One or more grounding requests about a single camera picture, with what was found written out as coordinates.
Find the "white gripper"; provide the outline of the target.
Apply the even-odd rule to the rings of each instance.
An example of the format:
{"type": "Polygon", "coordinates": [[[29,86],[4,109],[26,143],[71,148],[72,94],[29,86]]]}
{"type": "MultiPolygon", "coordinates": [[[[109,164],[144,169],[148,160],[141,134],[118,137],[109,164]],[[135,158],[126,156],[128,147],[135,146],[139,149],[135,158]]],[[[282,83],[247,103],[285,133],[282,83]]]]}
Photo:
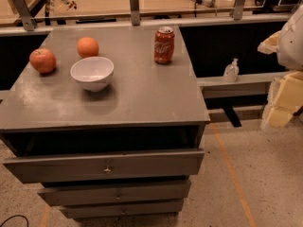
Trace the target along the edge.
{"type": "MultiPolygon", "coordinates": [[[[258,52],[277,52],[278,63],[289,70],[303,70],[303,5],[300,5],[281,31],[258,46],[258,52]]],[[[260,126],[284,128],[303,107],[303,72],[296,71],[271,82],[260,126]]]]}

